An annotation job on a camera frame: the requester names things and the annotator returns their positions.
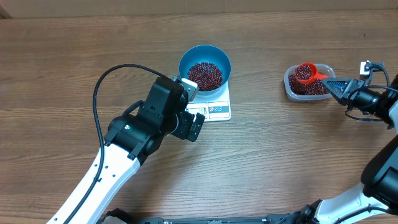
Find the orange scoop with blue handle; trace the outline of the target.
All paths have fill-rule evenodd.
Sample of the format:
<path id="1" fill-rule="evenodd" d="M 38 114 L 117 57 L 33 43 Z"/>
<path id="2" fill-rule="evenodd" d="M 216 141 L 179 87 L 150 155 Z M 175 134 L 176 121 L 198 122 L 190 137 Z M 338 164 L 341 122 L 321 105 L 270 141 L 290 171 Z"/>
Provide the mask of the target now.
<path id="1" fill-rule="evenodd" d="M 331 76 L 320 73 L 314 63 L 302 63 L 295 69 L 294 78 L 305 87 L 313 87 L 323 86 L 322 81 Z"/>

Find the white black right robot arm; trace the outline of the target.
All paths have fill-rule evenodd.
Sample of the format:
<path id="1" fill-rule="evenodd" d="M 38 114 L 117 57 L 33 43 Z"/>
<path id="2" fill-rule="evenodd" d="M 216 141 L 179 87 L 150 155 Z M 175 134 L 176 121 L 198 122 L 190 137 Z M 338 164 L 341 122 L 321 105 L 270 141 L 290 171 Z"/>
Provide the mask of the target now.
<path id="1" fill-rule="evenodd" d="M 372 74 L 325 78 L 322 83 L 348 111 L 359 110 L 363 122 L 385 123 L 397 129 L 397 80 L 371 84 Z M 361 180 L 342 194 L 319 200 L 302 211 L 303 223 L 355 223 L 380 214 L 397 215 L 397 138 L 389 141 L 367 164 Z"/>

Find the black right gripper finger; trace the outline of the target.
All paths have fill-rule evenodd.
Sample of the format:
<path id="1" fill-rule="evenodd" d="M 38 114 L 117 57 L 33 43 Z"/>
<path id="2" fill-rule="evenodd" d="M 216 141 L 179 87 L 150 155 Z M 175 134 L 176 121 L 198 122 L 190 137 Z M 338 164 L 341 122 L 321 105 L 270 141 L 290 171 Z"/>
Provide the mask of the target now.
<path id="1" fill-rule="evenodd" d="M 324 78 L 322 84 L 327 89 L 345 89 L 352 81 L 352 78 Z"/>
<path id="2" fill-rule="evenodd" d="M 332 97 L 336 100 L 336 101 L 341 101 L 342 99 L 342 91 L 340 88 L 334 87 L 334 86 L 328 86 L 326 88 L 329 93 L 332 95 Z"/>

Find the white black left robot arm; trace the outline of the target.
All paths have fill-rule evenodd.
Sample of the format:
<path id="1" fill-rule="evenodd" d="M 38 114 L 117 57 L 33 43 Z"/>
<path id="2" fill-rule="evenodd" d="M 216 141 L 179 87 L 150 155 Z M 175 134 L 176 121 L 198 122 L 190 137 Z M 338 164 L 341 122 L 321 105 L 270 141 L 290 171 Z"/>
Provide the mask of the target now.
<path id="1" fill-rule="evenodd" d="M 96 223 L 119 189 L 159 149 L 165 136 L 197 140 L 205 117 L 186 107 L 198 85 L 186 78 L 157 78 L 146 101 L 112 120 L 104 149 L 50 223 Z"/>

